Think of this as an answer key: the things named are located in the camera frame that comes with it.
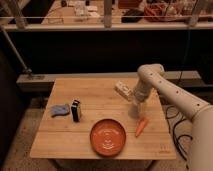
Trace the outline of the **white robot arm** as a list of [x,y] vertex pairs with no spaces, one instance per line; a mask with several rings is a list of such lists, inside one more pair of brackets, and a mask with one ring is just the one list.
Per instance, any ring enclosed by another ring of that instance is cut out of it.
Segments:
[[166,80],[161,64],[141,65],[137,73],[134,96],[138,102],[144,102],[155,88],[192,122],[188,171],[213,171],[213,105]]

